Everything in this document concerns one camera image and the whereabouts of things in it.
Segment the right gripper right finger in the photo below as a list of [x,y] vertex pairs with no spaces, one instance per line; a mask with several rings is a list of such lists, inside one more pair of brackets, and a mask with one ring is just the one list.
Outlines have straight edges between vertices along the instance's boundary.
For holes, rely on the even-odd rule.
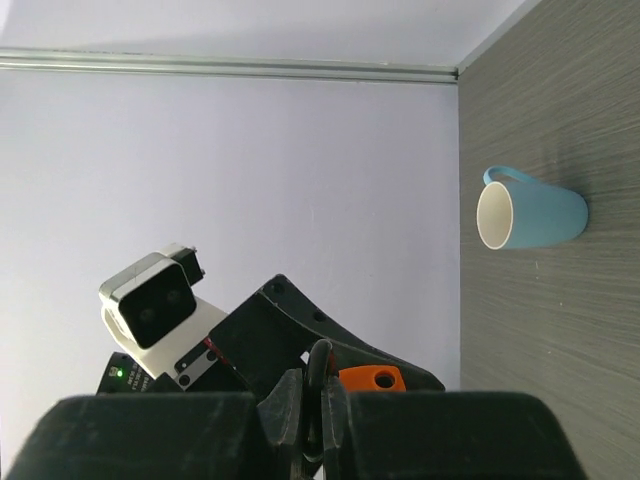
[[583,479],[559,421],[513,392],[356,392],[326,380],[328,479]]

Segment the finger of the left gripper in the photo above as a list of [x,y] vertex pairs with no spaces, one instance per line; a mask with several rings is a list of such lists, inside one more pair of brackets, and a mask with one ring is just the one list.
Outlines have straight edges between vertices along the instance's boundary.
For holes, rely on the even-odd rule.
[[248,367],[247,379],[259,391],[260,400],[268,396],[285,371],[304,367],[301,355],[320,339],[332,343],[339,369],[393,365],[400,370],[409,390],[445,389],[429,371],[379,350],[343,328],[281,274],[265,283],[224,320],[231,319],[260,330],[254,362],[241,363],[242,367]]

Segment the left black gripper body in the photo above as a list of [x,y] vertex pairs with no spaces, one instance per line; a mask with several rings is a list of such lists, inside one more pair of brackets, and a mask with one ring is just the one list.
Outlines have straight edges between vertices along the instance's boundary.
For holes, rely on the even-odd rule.
[[247,322],[222,321],[176,362],[176,383],[185,392],[245,391],[260,398],[241,366],[254,362],[259,336]]

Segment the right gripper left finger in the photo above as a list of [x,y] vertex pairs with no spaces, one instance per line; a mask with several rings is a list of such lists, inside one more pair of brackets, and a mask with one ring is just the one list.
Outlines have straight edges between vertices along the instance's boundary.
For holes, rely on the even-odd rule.
[[75,396],[36,423],[10,479],[297,479],[249,393]]

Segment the orange black padlock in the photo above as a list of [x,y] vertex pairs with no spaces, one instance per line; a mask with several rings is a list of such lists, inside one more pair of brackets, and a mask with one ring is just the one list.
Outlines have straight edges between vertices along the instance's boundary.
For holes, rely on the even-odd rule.
[[363,365],[339,369],[333,345],[317,341],[309,353],[303,387],[303,455],[311,463],[320,462],[322,438],[321,391],[330,377],[337,377],[348,393],[405,392],[400,370],[392,365]]

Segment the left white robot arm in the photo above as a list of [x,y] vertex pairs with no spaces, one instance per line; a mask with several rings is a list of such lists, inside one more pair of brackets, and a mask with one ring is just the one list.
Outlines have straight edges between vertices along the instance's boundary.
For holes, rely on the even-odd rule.
[[343,328],[278,274],[231,313],[193,294],[200,275],[178,265],[142,280],[120,273],[100,288],[101,317],[121,351],[111,355],[101,393],[142,393],[162,375],[185,392],[252,393],[264,400],[284,373],[304,370],[313,345],[332,344],[329,369],[348,391],[443,390],[430,372],[378,350]]

